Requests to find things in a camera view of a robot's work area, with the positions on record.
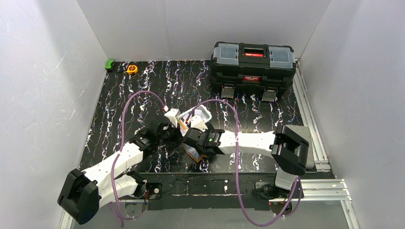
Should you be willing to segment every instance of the red label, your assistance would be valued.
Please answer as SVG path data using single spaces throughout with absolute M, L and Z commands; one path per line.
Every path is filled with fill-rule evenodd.
M 251 53 L 251 52 L 245 52 L 245 56 L 257 56 L 257 57 L 263 57 L 263 54 L 261 54 L 261 53 Z
M 243 76 L 243 80 L 260 81 L 260 77 L 258 77 L 258 76 Z

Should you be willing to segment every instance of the marble pattern surface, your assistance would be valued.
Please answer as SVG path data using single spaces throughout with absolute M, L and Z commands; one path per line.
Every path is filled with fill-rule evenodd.
M 129 64 L 139 71 L 128 75 Z M 136 91 L 157 93 L 166 105 L 184 112 L 198 102 L 218 98 L 209 84 L 209 61 L 117 62 L 105 76 L 93 122 L 85 144 L 80 169 L 91 167 L 119 150 L 121 114 L 127 99 Z M 242 132 L 259 133 L 275 130 L 278 125 L 303 125 L 292 88 L 274 103 L 261 102 L 250 94 L 238 94 L 227 100 L 238 111 Z M 234 131 L 232 110 L 222 103 L 207 104 L 215 128 Z M 137 130 L 163 115 L 156 98 L 142 94 L 135 99 L 126 114 L 126 139 Z M 240 172 L 275 172 L 275 161 L 269 157 L 240 153 Z M 149 158 L 131 167 L 138 172 L 234 172 L 235 155 L 219 155 L 195 162 L 182 147 L 175 150 L 160 148 Z

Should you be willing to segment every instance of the toolbox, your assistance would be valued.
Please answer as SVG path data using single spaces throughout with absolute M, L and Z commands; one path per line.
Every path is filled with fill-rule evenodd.
M 211 87 L 221 97 L 245 93 L 273 102 L 292 85 L 297 64 L 290 46 L 217 42 L 211 65 Z

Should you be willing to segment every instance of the tape measure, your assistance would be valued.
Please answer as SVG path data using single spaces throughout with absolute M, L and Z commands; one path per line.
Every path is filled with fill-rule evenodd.
M 128 74 L 135 74 L 138 72 L 138 67 L 136 65 L 130 65 L 127 68 L 127 73 Z

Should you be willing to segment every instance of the white wall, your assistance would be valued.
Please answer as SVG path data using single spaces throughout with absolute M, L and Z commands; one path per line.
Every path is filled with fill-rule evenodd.
M 109 58 L 210 59 L 216 42 L 290 45 L 299 57 L 330 0 L 78 0 Z
M 404 9 L 332 0 L 301 58 L 332 170 L 365 229 L 405 223 Z
M 1 1 L 0 228 L 58 228 L 106 61 L 75 0 Z

